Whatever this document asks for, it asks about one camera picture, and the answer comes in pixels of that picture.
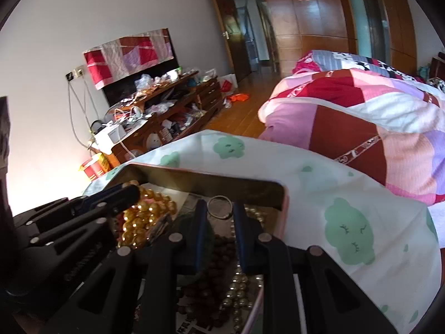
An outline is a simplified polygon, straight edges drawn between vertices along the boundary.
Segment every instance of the doorway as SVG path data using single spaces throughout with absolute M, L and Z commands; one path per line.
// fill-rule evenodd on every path
M 280 70 L 266 0 L 213 0 L 237 81 L 252 72 Z

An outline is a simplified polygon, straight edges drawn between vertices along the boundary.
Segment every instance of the pillow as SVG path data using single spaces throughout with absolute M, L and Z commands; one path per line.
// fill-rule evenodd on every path
M 297 61 L 293 74 L 302 72 L 328 72 L 331 70 L 357 68 L 365 71 L 372 71 L 384 77 L 415 80 L 410 75 L 406 75 L 397 69 L 385 64 L 383 61 L 361 57 L 359 55 L 346 52 L 334 52 L 327 50 L 311 50 L 305 57 Z

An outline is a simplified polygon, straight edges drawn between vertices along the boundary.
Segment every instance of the white wall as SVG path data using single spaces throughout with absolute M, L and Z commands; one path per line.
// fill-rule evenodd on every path
M 260 60 L 269 60 L 268 45 L 266 43 L 266 36 L 264 35 L 263 24 L 259 15 L 256 0 L 234 0 L 236 7 L 247 6 L 249 16 L 251 19 L 252 30 L 258 49 L 258 58 Z
M 444 49 L 444 45 L 417 1 L 408 0 L 408 5 L 416 32 L 417 66 L 425 66 L 431 63 L 432 57 Z
M 93 46 L 168 28 L 179 63 L 229 73 L 211 0 L 22 0 L 0 31 L 0 95 L 8 95 L 12 122 L 8 197 L 14 214 L 87 186 L 78 172 L 90 155 L 74 139 L 65 74 L 84 64 Z M 99 114 L 108 104 L 87 77 Z M 74 81 L 82 94 L 82 81 Z M 75 127 L 88 140 L 73 103 Z

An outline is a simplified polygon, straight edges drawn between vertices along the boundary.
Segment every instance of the white box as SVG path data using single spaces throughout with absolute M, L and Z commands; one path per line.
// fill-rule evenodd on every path
M 106 154 L 111 154 L 109 153 L 111 152 L 111 148 L 113 148 L 116 143 L 123 140 L 125 136 L 126 132 L 124 127 L 120 124 L 116 124 L 114 126 L 105 127 L 94 137 L 99 149 Z

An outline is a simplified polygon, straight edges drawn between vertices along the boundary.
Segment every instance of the electrical outlet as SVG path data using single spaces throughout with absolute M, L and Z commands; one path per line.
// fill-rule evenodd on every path
M 72 73 L 73 73 L 73 76 L 74 76 L 74 79 L 76 79 L 76 78 L 80 78 L 82 75 L 83 75 L 83 65 L 81 65 L 81 66 L 78 66 L 77 68 L 75 68 L 73 71 L 72 71 Z
M 65 78 L 67 81 L 73 80 L 74 79 L 73 72 L 69 72 L 68 74 L 66 74 Z

